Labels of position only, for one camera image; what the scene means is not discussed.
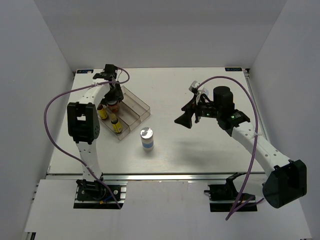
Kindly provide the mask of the orange jar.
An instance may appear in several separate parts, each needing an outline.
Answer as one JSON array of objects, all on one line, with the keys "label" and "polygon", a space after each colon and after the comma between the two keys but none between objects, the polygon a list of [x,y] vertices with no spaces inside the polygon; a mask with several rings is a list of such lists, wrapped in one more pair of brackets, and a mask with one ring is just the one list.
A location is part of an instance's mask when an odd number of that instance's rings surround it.
[{"label": "orange jar", "polygon": [[107,107],[108,107],[113,113],[117,113],[117,112],[119,111],[119,109],[120,109],[118,100],[108,101],[108,102],[107,102]]},{"label": "orange jar", "polygon": [[204,87],[199,92],[200,92],[201,95],[205,94],[207,97],[209,96],[209,91]]}]

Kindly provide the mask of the yellow bottle gold cap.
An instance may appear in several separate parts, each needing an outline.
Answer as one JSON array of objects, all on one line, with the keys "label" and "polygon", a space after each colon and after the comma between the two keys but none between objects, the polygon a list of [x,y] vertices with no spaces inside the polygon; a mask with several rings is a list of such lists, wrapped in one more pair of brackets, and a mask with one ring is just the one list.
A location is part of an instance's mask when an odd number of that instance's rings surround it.
[{"label": "yellow bottle gold cap", "polygon": [[122,125],[114,113],[110,114],[110,122],[111,122],[113,130],[116,134],[120,134],[123,131]]}]

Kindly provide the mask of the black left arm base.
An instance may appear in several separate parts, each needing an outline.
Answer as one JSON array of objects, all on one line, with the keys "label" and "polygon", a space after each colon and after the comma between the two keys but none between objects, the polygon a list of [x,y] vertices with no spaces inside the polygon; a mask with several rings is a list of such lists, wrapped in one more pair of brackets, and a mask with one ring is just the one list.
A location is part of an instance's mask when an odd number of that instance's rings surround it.
[{"label": "black left arm base", "polygon": [[74,209],[120,210],[125,202],[127,186],[109,184],[110,191],[97,181],[76,180]]}]

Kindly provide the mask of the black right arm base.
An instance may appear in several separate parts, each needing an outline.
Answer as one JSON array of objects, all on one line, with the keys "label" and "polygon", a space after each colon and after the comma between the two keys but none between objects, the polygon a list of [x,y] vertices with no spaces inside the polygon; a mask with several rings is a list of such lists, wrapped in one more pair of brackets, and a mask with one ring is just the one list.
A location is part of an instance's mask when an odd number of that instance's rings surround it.
[{"label": "black right arm base", "polygon": [[[234,186],[233,180],[238,177],[245,177],[245,173],[235,173],[228,177],[223,184],[209,184],[208,189],[203,192],[209,198],[209,207],[211,213],[227,213],[231,210],[233,203],[235,202],[238,191]],[[251,194],[242,193],[237,207],[247,201],[250,197],[252,199],[245,206],[237,210],[238,212],[257,212],[256,197]]]}]

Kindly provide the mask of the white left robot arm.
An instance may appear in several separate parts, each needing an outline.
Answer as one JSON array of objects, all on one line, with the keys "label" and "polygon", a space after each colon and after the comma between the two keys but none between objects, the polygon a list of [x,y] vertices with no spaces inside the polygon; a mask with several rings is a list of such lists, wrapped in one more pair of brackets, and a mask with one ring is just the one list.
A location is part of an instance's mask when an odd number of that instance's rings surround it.
[{"label": "white left robot arm", "polygon": [[121,85],[117,81],[119,68],[113,64],[106,64],[102,72],[94,74],[92,87],[76,102],[67,105],[68,134],[75,142],[80,159],[85,163],[82,166],[82,179],[95,182],[102,179],[96,139],[100,134],[99,105],[119,109],[119,103],[124,99]]}]

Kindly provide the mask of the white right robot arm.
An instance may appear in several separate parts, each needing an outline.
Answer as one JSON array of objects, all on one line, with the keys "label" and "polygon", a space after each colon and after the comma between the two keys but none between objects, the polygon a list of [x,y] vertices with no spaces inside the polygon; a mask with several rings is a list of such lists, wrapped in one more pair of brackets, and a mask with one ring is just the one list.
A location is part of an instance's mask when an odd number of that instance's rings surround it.
[{"label": "white right robot arm", "polygon": [[236,200],[244,194],[264,198],[278,209],[307,193],[307,166],[301,160],[291,160],[277,150],[263,136],[255,132],[248,116],[235,108],[233,93],[227,86],[213,89],[213,100],[200,91],[195,84],[189,87],[193,98],[182,107],[183,114],[175,123],[188,129],[200,118],[214,118],[219,127],[239,142],[262,167],[264,175],[251,176],[243,187],[245,173],[235,173],[226,179],[222,190],[212,193],[214,199],[223,195]]}]

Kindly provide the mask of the blue white shaker front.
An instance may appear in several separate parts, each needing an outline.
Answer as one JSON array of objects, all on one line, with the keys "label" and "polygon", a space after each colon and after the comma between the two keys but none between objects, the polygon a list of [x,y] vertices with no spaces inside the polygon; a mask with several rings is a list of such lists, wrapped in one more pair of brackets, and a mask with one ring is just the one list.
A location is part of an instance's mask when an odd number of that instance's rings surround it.
[{"label": "blue white shaker front", "polygon": [[150,127],[141,129],[140,139],[144,150],[151,151],[154,148],[154,132]]}]

